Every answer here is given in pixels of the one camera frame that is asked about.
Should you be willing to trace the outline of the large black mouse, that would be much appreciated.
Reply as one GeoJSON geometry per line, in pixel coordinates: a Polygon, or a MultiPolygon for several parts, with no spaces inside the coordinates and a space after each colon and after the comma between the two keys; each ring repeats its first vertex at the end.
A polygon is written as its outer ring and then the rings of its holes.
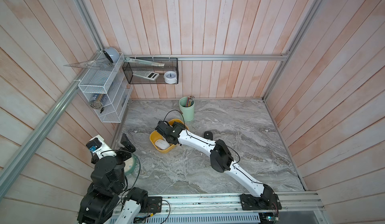
{"type": "Polygon", "coordinates": [[[168,148],[170,148],[170,144],[168,142],[166,142],[165,140],[163,140],[163,139],[156,140],[155,141],[155,146],[159,150],[167,150],[168,148]]]}

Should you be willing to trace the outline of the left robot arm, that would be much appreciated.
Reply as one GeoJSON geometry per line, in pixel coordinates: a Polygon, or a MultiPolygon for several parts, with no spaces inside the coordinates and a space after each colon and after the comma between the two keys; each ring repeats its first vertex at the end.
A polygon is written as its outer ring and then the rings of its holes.
{"type": "Polygon", "coordinates": [[[103,224],[112,217],[120,202],[124,203],[120,218],[126,222],[146,209],[147,191],[136,187],[129,189],[125,176],[125,162],[136,151],[135,146],[125,134],[122,135],[121,144],[122,147],[113,150],[100,135],[86,144],[91,152],[94,171],[91,173],[92,183],[80,204],[78,223],[103,224]]]}

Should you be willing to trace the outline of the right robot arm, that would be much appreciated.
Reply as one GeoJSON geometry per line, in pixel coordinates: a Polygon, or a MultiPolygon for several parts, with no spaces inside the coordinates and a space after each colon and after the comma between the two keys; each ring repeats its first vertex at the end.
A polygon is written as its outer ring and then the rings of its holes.
{"type": "Polygon", "coordinates": [[[224,141],[209,140],[191,133],[181,123],[167,124],[159,121],[155,131],[173,145],[186,145],[192,147],[210,158],[211,167],[220,173],[225,173],[241,184],[249,193],[262,198],[266,202],[271,201],[274,195],[273,189],[258,182],[245,171],[233,158],[224,141]]]}

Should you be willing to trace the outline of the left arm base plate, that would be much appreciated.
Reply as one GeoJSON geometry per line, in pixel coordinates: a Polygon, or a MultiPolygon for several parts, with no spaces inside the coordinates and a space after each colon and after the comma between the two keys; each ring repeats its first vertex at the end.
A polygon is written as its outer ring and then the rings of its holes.
{"type": "Polygon", "coordinates": [[[127,201],[134,201],[140,206],[140,213],[156,214],[161,212],[162,197],[149,197],[148,191],[134,187],[127,195],[127,201]]]}

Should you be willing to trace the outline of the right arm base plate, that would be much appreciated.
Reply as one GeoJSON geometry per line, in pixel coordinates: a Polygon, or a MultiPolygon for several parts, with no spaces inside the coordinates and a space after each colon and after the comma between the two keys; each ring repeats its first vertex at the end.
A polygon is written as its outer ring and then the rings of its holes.
{"type": "Polygon", "coordinates": [[[241,194],[239,196],[242,210],[281,210],[282,205],[277,194],[272,194],[269,198],[254,197],[251,194],[241,194]]]}

